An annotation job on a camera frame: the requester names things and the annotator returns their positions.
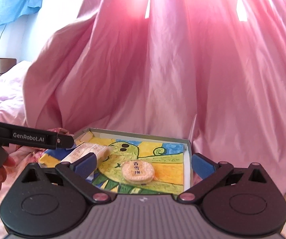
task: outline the children's drawing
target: children's drawing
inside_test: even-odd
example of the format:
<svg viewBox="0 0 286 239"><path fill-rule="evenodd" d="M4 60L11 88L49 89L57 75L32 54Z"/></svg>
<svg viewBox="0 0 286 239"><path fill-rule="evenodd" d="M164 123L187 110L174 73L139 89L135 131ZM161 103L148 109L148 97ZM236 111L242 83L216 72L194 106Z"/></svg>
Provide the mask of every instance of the children's drawing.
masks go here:
<svg viewBox="0 0 286 239"><path fill-rule="evenodd" d="M184 145L180 143L155 143L93 137L90 143L114 146L110 156L94 172L88 181L108 191L125 194L159 194L183 192ZM140 159L152 164L155 178L146 185L131 185L124 180L121 164Z"/></svg>

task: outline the pink satin cloth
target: pink satin cloth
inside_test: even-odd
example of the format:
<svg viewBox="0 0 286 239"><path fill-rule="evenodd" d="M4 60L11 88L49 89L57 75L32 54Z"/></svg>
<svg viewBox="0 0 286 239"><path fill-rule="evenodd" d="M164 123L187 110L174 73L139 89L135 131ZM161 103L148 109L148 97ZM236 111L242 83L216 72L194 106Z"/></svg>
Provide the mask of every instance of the pink satin cloth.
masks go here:
<svg viewBox="0 0 286 239"><path fill-rule="evenodd" d="M286 0L84 0L23 91L30 127L189 139L286 193Z"/></svg>

